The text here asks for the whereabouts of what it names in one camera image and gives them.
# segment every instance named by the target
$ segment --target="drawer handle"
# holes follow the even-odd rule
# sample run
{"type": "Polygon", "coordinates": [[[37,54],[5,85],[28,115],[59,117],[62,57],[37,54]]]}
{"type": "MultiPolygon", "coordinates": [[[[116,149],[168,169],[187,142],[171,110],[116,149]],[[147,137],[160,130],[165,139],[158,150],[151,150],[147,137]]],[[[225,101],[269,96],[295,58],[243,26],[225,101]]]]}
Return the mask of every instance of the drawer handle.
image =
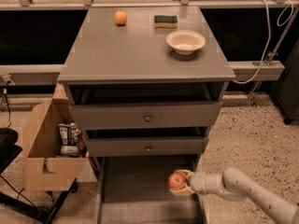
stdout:
{"type": "Polygon", "coordinates": [[[143,119],[144,119],[144,121],[146,121],[146,122],[151,122],[151,120],[152,120],[150,114],[146,114],[146,115],[143,117],[143,119]]]}
{"type": "Polygon", "coordinates": [[[151,152],[151,146],[146,146],[147,152],[151,152]]]}

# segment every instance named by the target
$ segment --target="open cardboard box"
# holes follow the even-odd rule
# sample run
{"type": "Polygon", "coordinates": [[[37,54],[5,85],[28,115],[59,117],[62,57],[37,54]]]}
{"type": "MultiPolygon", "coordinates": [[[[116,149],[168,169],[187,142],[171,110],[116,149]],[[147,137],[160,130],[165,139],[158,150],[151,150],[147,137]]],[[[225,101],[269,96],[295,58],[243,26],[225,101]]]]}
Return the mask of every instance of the open cardboard box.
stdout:
{"type": "Polygon", "coordinates": [[[80,170],[87,172],[88,158],[54,158],[61,147],[58,124],[73,121],[68,106],[65,92],[58,86],[51,101],[33,108],[22,135],[27,157],[25,190],[69,190],[80,170]]]}

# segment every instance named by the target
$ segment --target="speckled floor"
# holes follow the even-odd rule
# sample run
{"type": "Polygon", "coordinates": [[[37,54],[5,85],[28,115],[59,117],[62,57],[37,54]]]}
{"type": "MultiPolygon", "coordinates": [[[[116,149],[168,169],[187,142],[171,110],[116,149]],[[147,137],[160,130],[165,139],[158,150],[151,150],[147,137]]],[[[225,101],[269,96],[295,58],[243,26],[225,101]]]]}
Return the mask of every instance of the speckled floor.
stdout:
{"type": "MultiPolygon", "coordinates": [[[[42,100],[11,100],[11,128],[19,132],[26,123],[31,107],[42,100]]],[[[198,165],[199,170],[221,173],[234,166],[244,171],[260,185],[292,203],[299,203],[299,121],[283,123],[284,117],[267,94],[256,96],[253,108],[243,93],[226,94],[223,108],[210,133],[210,141],[198,165]]],[[[0,127],[7,126],[7,112],[0,113],[0,127]]],[[[17,190],[22,189],[24,159],[19,156],[3,173],[17,190]]],[[[0,179],[0,190],[17,197],[0,179]]],[[[96,183],[78,184],[78,192],[70,194],[53,223],[93,223],[96,183]]],[[[22,193],[37,206],[51,206],[51,197],[44,192],[22,193]]],[[[256,205],[246,200],[232,203],[209,195],[203,197],[208,223],[247,224],[274,223],[256,205]]],[[[0,206],[2,224],[34,223],[0,206]]]]}

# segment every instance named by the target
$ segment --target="bowl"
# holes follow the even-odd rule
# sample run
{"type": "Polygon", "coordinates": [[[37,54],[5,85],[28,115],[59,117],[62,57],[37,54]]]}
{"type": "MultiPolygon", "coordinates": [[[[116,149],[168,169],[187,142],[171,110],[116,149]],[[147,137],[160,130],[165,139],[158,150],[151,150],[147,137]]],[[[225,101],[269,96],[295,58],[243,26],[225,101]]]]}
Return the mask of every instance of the bowl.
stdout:
{"type": "Polygon", "coordinates": [[[194,31],[177,30],[167,36],[166,42],[178,54],[190,55],[201,49],[205,45],[206,39],[194,31]]]}

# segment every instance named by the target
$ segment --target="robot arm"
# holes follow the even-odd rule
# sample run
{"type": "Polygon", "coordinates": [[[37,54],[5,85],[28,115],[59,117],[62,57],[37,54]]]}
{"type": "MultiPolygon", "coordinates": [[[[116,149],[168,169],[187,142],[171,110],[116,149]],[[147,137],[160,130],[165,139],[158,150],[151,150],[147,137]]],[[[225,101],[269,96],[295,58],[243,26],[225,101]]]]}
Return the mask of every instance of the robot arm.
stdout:
{"type": "Polygon", "coordinates": [[[298,206],[260,186],[236,168],[227,168],[222,175],[195,172],[189,175],[187,181],[190,194],[216,194],[234,202],[249,198],[276,223],[299,224],[298,206]]]}

